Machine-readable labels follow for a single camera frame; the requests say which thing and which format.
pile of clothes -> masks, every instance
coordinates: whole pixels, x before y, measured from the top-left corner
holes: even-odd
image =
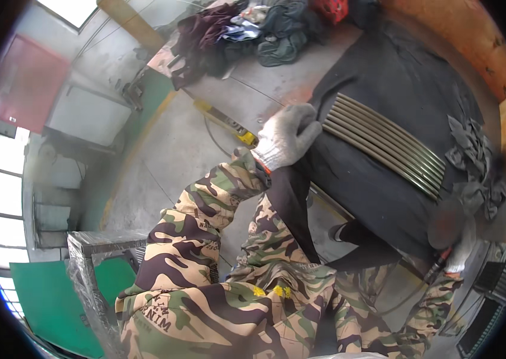
[[[266,67],[292,63],[308,41],[320,41],[323,33],[308,0],[238,0],[200,11],[177,28],[179,40],[171,52],[184,58],[185,65],[172,72],[176,90],[205,74],[221,77],[250,54]]]

metal grate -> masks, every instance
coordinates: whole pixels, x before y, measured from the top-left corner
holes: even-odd
[[[457,349],[462,358],[469,358],[477,352],[496,325],[496,321],[501,317],[504,308],[495,300],[485,298],[477,317],[457,344]]]
[[[501,305],[506,304],[506,262],[487,262],[474,284],[483,293]]]

gray rag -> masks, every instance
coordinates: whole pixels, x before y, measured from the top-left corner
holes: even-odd
[[[449,116],[451,134],[457,145],[445,157],[456,168],[467,172],[467,182],[455,183],[452,193],[463,204],[465,214],[474,215],[485,205],[485,217],[494,218],[506,198],[505,184],[491,171],[492,146],[481,126],[472,118],[464,124]]]

gloved hand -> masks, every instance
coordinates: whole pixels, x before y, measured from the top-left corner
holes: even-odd
[[[251,150],[267,173],[299,161],[322,132],[310,104],[287,106],[272,116],[259,131],[259,144]]]
[[[461,273],[465,269],[465,262],[476,243],[477,225],[474,222],[474,217],[470,216],[465,221],[460,241],[452,247],[452,252],[447,259],[447,265],[444,267],[445,273]]]

person's leg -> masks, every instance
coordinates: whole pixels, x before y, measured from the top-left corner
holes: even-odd
[[[341,271],[356,270],[398,262],[401,254],[387,242],[354,219],[347,223],[338,234],[342,242],[350,242],[359,246],[342,258],[328,263]]]

